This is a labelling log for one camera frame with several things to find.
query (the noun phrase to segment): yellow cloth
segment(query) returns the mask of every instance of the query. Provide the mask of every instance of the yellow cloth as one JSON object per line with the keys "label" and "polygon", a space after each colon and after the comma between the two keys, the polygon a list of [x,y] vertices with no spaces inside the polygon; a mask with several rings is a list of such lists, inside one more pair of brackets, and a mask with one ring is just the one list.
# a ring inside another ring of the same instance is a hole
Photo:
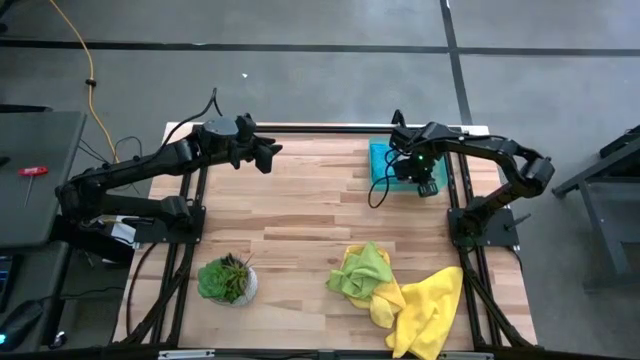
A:
{"label": "yellow cloth", "polygon": [[402,287],[407,306],[398,314],[396,331],[386,338],[394,358],[407,350],[423,360],[438,357],[453,324],[461,289],[459,267],[448,267]]}
{"label": "yellow cloth", "polygon": [[[349,246],[344,253],[343,263],[349,254],[358,255],[363,249],[363,245]],[[377,249],[384,261],[390,265],[391,260],[389,259],[389,254],[384,249]],[[350,296],[347,296],[347,298],[355,307],[369,309],[373,323],[385,329],[390,329],[393,326],[395,314],[405,307],[404,297],[402,297],[400,286],[398,286],[395,276],[389,283],[380,283],[380,285],[373,290],[371,300],[357,299]]]}

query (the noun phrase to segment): black cable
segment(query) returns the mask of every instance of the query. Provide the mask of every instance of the black cable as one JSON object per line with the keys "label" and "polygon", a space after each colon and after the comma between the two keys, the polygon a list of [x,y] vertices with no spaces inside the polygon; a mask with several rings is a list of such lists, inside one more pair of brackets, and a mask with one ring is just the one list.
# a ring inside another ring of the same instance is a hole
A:
{"label": "black cable", "polygon": [[107,161],[107,159],[105,159],[104,156],[102,156],[99,152],[97,152],[94,148],[91,147],[91,145],[89,145],[88,142],[84,141],[83,139],[80,139],[80,142],[82,142],[87,148],[89,148],[89,150],[91,150],[93,152],[94,155],[96,155],[97,157],[99,157],[100,159],[102,159],[102,161],[109,163]]}
{"label": "black cable", "polygon": [[[369,188],[369,194],[367,195],[367,203],[369,204],[369,207],[372,209],[377,209],[380,207],[380,205],[382,205],[382,203],[384,202],[384,200],[387,198],[387,195],[389,194],[389,179],[391,178],[395,178],[395,175],[389,175],[389,168],[391,168],[391,166],[393,165],[393,163],[398,160],[398,158],[400,157],[400,155],[402,155],[401,153],[398,153],[396,156],[393,157],[393,159],[391,159],[391,161],[387,160],[387,156],[389,155],[389,153],[393,151],[393,149],[387,151],[384,154],[384,161],[387,163],[387,166],[384,168],[384,177],[381,177],[379,179],[377,179],[376,181],[373,182],[373,184],[371,184],[371,187]],[[380,199],[380,201],[376,204],[373,205],[371,204],[371,194],[373,193],[373,189],[375,188],[376,185],[378,185],[378,183],[382,180],[386,181],[386,186],[384,189],[384,194],[382,195],[382,199]]]}
{"label": "black cable", "polygon": [[507,246],[506,248],[507,250],[511,251],[513,255],[516,256],[516,259],[518,260],[518,264],[520,265],[520,272],[523,273],[524,269],[522,268],[522,258],[520,258],[520,254],[518,253],[518,251],[514,249],[513,246]]}
{"label": "black cable", "polygon": [[[138,143],[138,156],[142,157],[142,141],[140,141],[140,139],[137,136],[127,136],[124,137],[120,140],[118,140],[116,142],[116,145],[113,147],[116,151],[116,153],[113,155],[113,162],[116,161],[116,154],[118,154],[118,145],[122,144],[123,142],[127,141],[127,140],[135,140]],[[129,184],[129,185],[125,185],[124,187],[121,188],[115,188],[112,189],[113,191],[125,191],[127,189],[129,189],[130,187],[133,187],[133,190],[136,192],[136,194],[138,194],[138,196],[141,196],[140,191],[138,190],[138,188],[136,187],[135,184]]]}
{"label": "black cable", "polygon": [[[138,143],[138,156],[142,157],[142,141],[140,141],[140,139],[137,136],[127,136],[127,137],[123,137],[122,139],[118,140],[116,142],[116,145],[113,147],[116,151],[116,154],[118,153],[118,145],[122,144],[123,142],[127,141],[127,140],[135,140]],[[115,163],[116,162],[116,154],[113,155],[113,161],[111,161],[111,163]]]}
{"label": "black cable", "polygon": [[[109,290],[124,290],[124,288],[122,286],[107,286],[105,288],[102,289],[92,289],[92,290],[87,290],[87,291],[83,291],[81,293],[77,293],[77,294],[61,294],[60,296],[58,296],[60,299],[62,300],[69,300],[69,299],[76,299],[79,297],[83,297],[87,294],[91,294],[91,293],[100,293],[100,292],[107,292]],[[40,299],[38,299],[37,301],[44,301],[47,299],[51,299],[53,297],[56,297],[56,295],[49,295],[49,296],[45,296],[42,297]]]}
{"label": "black cable", "polygon": [[162,143],[162,145],[160,145],[158,150],[156,150],[156,152],[153,154],[153,156],[151,158],[149,158],[149,160],[146,160],[143,163],[141,163],[140,165],[143,165],[143,164],[155,159],[156,157],[158,157],[158,155],[160,155],[160,152],[162,151],[162,149],[164,149],[167,146],[167,144],[169,143],[169,140],[171,140],[171,136],[173,136],[173,134],[182,125],[188,123],[189,121],[193,121],[195,119],[198,119],[198,118],[202,117],[204,114],[206,114],[209,111],[209,109],[211,108],[212,104],[215,104],[215,108],[216,108],[216,111],[218,112],[218,115],[222,116],[222,113],[220,112],[220,108],[218,107],[218,100],[216,99],[216,95],[217,94],[218,94],[218,88],[214,87],[213,91],[211,92],[211,97],[209,98],[209,102],[207,103],[207,106],[205,106],[204,109],[202,111],[200,111],[199,113],[189,116],[188,118],[180,121],[176,126],[174,126],[173,129],[171,129],[171,131],[169,132],[169,135],[167,135],[167,137],[164,139],[164,142]]}
{"label": "black cable", "polygon": [[142,268],[142,264],[147,259],[147,256],[151,253],[151,250],[156,247],[158,243],[153,243],[147,251],[142,254],[140,258],[140,262],[136,266],[136,271],[133,272],[133,277],[131,278],[131,284],[129,285],[129,293],[127,294],[127,308],[125,312],[125,324],[127,327],[127,336],[131,335],[131,296],[133,295],[133,286],[135,285],[136,279],[138,278],[138,274],[140,273],[140,269]]}
{"label": "black cable", "polygon": [[104,159],[101,159],[101,158],[99,158],[99,157],[95,156],[94,154],[92,154],[91,152],[89,152],[89,150],[87,150],[87,149],[83,148],[83,147],[82,147],[82,145],[80,145],[80,144],[78,144],[78,149],[82,150],[85,154],[87,154],[87,155],[91,156],[92,158],[94,158],[94,159],[96,159],[96,160],[98,160],[98,161],[100,161],[100,162],[106,162]]}

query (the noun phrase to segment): wooden tabletop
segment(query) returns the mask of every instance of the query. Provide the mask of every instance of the wooden tabletop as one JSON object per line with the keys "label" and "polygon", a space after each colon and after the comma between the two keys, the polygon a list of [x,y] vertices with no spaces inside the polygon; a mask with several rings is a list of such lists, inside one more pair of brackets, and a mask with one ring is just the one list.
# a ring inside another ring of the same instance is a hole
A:
{"label": "wooden tabletop", "polygon": [[[467,128],[472,133],[487,133],[484,126]],[[190,126],[185,125],[174,138],[189,131]],[[325,282],[329,270],[340,267],[347,246],[367,241],[375,241],[389,252],[393,273],[401,285],[422,281],[447,266],[459,266],[448,235],[447,189],[426,199],[413,192],[390,193],[380,208],[370,209],[371,135],[270,136],[284,146],[274,157],[271,174],[263,175],[246,163],[237,171],[231,165],[209,170],[204,198],[207,218],[193,259],[180,346],[386,349],[384,338],[391,330],[377,327],[368,311],[328,291]],[[493,162],[471,157],[468,161],[476,195],[488,194],[500,185]],[[196,179],[194,176],[192,193]],[[177,195],[180,183],[181,177],[156,177],[150,197]],[[462,191],[458,196],[464,205]],[[167,245],[159,244],[142,266],[132,296],[133,327],[158,296],[167,249]],[[135,254],[129,282],[143,250]],[[220,306],[198,295],[198,269],[229,252],[245,259],[252,255],[259,289],[249,306]],[[497,248],[487,248],[486,257],[496,302],[522,335],[535,343],[517,259]],[[124,300],[116,340],[125,335]],[[484,307],[478,306],[478,310],[488,339]],[[172,313],[173,303],[168,307],[163,339]],[[462,295],[445,350],[472,348]]]}

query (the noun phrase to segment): wire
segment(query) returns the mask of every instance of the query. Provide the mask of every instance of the wire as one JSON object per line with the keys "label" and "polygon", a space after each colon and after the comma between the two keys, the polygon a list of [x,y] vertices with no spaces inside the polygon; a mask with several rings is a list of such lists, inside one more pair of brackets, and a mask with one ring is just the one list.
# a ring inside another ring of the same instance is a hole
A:
{"label": "wire", "polygon": [[84,141],[83,139],[80,139],[80,142],[84,144],[84,146],[86,146],[89,150],[91,150],[91,152],[96,155],[97,157],[99,157],[101,159],[101,161],[104,161],[106,163],[109,163],[109,161],[107,161],[107,159],[105,159],[104,156],[102,156],[102,154],[100,154],[98,151],[96,151],[96,149],[92,148],[91,145],[89,145],[88,142]]}
{"label": "wire", "polygon": [[[389,194],[389,179],[392,178],[397,178],[395,175],[389,175],[389,168],[391,168],[391,166],[393,165],[393,163],[398,160],[398,158],[400,157],[400,155],[402,155],[401,153],[396,154],[396,156],[393,157],[393,159],[391,159],[390,161],[387,160],[387,156],[393,151],[394,149],[391,149],[389,151],[387,151],[384,154],[384,161],[387,163],[387,166],[384,168],[384,177],[381,177],[379,179],[377,179],[376,181],[373,182],[373,184],[371,184],[371,188],[369,188],[369,194],[367,195],[367,203],[369,204],[369,207],[372,209],[377,209],[380,207],[380,205],[382,205],[382,203],[384,202],[384,200],[387,198],[387,195]],[[382,180],[386,181],[386,186],[384,189],[384,194],[382,195],[382,199],[380,199],[380,201],[378,201],[378,203],[376,205],[371,204],[371,194],[373,193],[373,189],[375,188],[376,185],[378,185],[378,183]]]}
{"label": "wire", "polygon": [[96,122],[102,129],[102,132],[104,133],[104,136],[107,139],[107,143],[109,143],[109,147],[111,148],[111,152],[113,153],[113,156],[115,157],[116,162],[120,162],[120,160],[118,159],[118,156],[116,155],[116,148],[113,146],[113,143],[111,142],[111,136],[109,135],[109,131],[107,131],[107,129],[104,127],[104,124],[102,124],[102,120],[100,120],[100,117],[98,116],[98,114],[96,114],[96,111],[93,108],[93,88],[96,86],[96,81],[93,78],[93,75],[94,75],[93,58],[91,58],[91,53],[89,52],[87,45],[84,43],[84,40],[82,39],[82,36],[80,36],[80,33],[78,32],[76,27],[73,26],[73,23],[71,23],[71,20],[69,20],[69,18],[67,18],[64,12],[62,12],[62,10],[58,7],[58,4],[56,4],[54,0],[49,0],[49,2],[51,3],[51,5],[53,5],[56,11],[58,11],[58,14],[60,14],[62,19],[64,19],[64,21],[67,23],[67,25],[69,25],[71,30],[73,30],[73,32],[76,34],[76,37],[78,38],[78,41],[80,41],[80,44],[84,49],[84,52],[87,54],[87,59],[89,59],[89,78],[85,81],[85,83],[89,85],[89,110],[91,111],[91,115],[93,115],[93,118],[96,120]]}
{"label": "wire", "polygon": [[127,137],[123,137],[122,139],[118,140],[116,142],[116,154],[118,153],[118,145],[122,144],[123,142],[127,141],[127,140],[135,140],[138,143],[138,156],[142,157],[142,141],[140,141],[140,139],[137,136],[127,136]]}
{"label": "wire", "polygon": [[209,109],[211,108],[212,104],[215,104],[216,111],[218,112],[218,115],[222,116],[222,112],[220,112],[220,108],[218,107],[218,100],[216,99],[217,94],[218,94],[218,88],[214,87],[213,91],[211,92],[211,97],[209,98],[209,102],[207,103],[207,106],[205,106],[204,109],[201,112],[199,112],[199,113],[197,113],[195,115],[189,116],[188,118],[180,121],[176,126],[174,126],[173,129],[171,129],[171,131],[169,132],[169,135],[167,135],[167,138],[164,139],[164,142],[162,143],[162,145],[160,145],[158,150],[153,154],[153,156],[151,158],[149,158],[149,160],[145,161],[144,163],[147,163],[147,162],[155,159],[156,157],[158,157],[158,155],[160,155],[160,152],[162,151],[162,149],[164,149],[165,146],[167,146],[167,144],[169,143],[169,140],[171,140],[171,136],[173,136],[173,134],[176,132],[176,130],[178,130],[182,125],[188,123],[189,121],[193,121],[195,119],[198,119],[202,115],[206,114],[207,111],[209,111]]}
{"label": "wire", "polygon": [[125,324],[127,327],[127,336],[131,335],[131,296],[133,295],[133,285],[136,283],[136,279],[138,279],[138,274],[140,273],[140,269],[142,268],[142,264],[147,259],[147,256],[151,253],[151,250],[156,247],[158,243],[153,243],[149,248],[142,254],[140,258],[140,262],[136,266],[136,271],[133,272],[133,277],[131,277],[131,284],[129,285],[129,293],[127,294],[127,308],[125,312]]}
{"label": "wire", "polygon": [[507,250],[509,250],[510,252],[513,253],[513,255],[516,256],[516,259],[518,260],[518,264],[520,264],[520,272],[524,273],[524,269],[522,268],[522,258],[520,258],[520,253],[518,250],[514,249],[513,246],[507,246],[506,247]]}
{"label": "wire", "polygon": [[96,159],[96,160],[98,160],[98,161],[101,161],[101,162],[102,162],[102,161],[104,161],[104,159],[101,159],[101,158],[99,158],[99,157],[95,156],[94,154],[92,154],[91,152],[89,152],[89,150],[87,150],[87,149],[83,148],[83,147],[82,147],[82,145],[80,145],[80,144],[78,144],[78,149],[80,149],[80,150],[84,151],[84,153],[85,153],[85,154],[87,154],[87,155],[91,156],[92,158],[94,158],[94,159]]}
{"label": "wire", "polygon": [[[107,292],[109,290],[124,290],[124,288],[122,286],[107,286],[105,288],[102,289],[93,289],[93,290],[87,290],[87,291],[83,291],[81,293],[77,293],[77,294],[61,294],[60,296],[58,296],[60,299],[76,299],[76,298],[80,298],[83,297],[87,294],[92,294],[92,293],[101,293],[101,292]],[[47,299],[51,299],[52,297],[55,297],[55,295],[49,295],[49,296],[45,296],[42,297],[40,299],[38,299],[37,301],[44,301]]]}
{"label": "wire", "polygon": [[[116,154],[118,153],[118,145],[124,143],[127,140],[135,140],[138,143],[138,157],[142,157],[142,141],[140,141],[140,139],[137,136],[127,136],[127,137],[123,137],[122,139],[118,140],[116,142],[116,145],[115,145]],[[113,191],[125,191],[130,187],[133,187],[133,190],[136,192],[136,194],[138,194],[138,196],[141,196],[140,191],[138,190],[136,185],[133,184],[133,183],[131,183],[129,185],[125,185],[125,187],[123,187],[123,188],[115,188],[115,189],[113,189]]]}

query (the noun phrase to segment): desk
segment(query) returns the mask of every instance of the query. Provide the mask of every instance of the desk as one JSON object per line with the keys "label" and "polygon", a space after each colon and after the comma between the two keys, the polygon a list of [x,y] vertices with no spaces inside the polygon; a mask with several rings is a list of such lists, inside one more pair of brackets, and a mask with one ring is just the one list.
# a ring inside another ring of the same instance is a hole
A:
{"label": "desk", "polygon": [[[86,116],[78,112],[0,114],[0,156],[11,158],[0,167],[0,249],[41,246],[58,211],[56,186],[69,177]],[[49,173],[33,179],[21,168],[46,166]]]}
{"label": "desk", "polygon": [[[10,162],[0,167],[1,253],[22,256],[13,290],[0,323],[26,300],[59,294],[69,258],[64,242],[49,242],[58,209],[54,188],[69,176],[80,141],[85,115],[78,112],[0,114],[0,156]],[[33,181],[27,207],[24,198],[29,179],[18,169],[47,166],[49,173]],[[55,321],[54,299],[44,302],[44,314],[14,352],[40,348],[50,321]]]}
{"label": "desk", "polygon": [[[172,127],[168,125],[167,133]],[[469,130],[487,132],[486,127]],[[181,129],[174,136],[180,138],[189,131]],[[181,347],[386,349],[384,338],[390,330],[378,328],[368,311],[356,309],[325,287],[329,270],[340,266],[346,247],[375,241],[389,252],[401,284],[458,266],[459,259],[448,235],[450,200],[446,188],[427,199],[416,193],[390,193],[380,208],[369,208],[371,136],[273,134],[284,149],[274,157],[272,174],[262,175],[245,163],[237,171],[231,165],[209,170],[204,198],[207,218],[193,258]],[[469,158],[469,167],[476,195],[488,194],[500,185],[494,163]],[[180,177],[157,177],[150,197],[176,195],[180,183]],[[464,194],[459,192],[458,196],[464,204]],[[132,269],[142,252],[136,252]],[[247,307],[223,307],[198,295],[197,270],[228,252],[245,259],[253,255],[259,289]],[[522,335],[535,342],[516,258],[504,249],[487,248],[486,253],[497,303]],[[158,296],[166,254],[167,246],[159,244],[142,266],[132,296],[134,326]],[[125,334],[125,303],[116,340]],[[488,338],[484,309],[478,309]],[[170,328],[171,304],[167,314],[163,340]],[[471,349],[462,297],[445,350]]]}

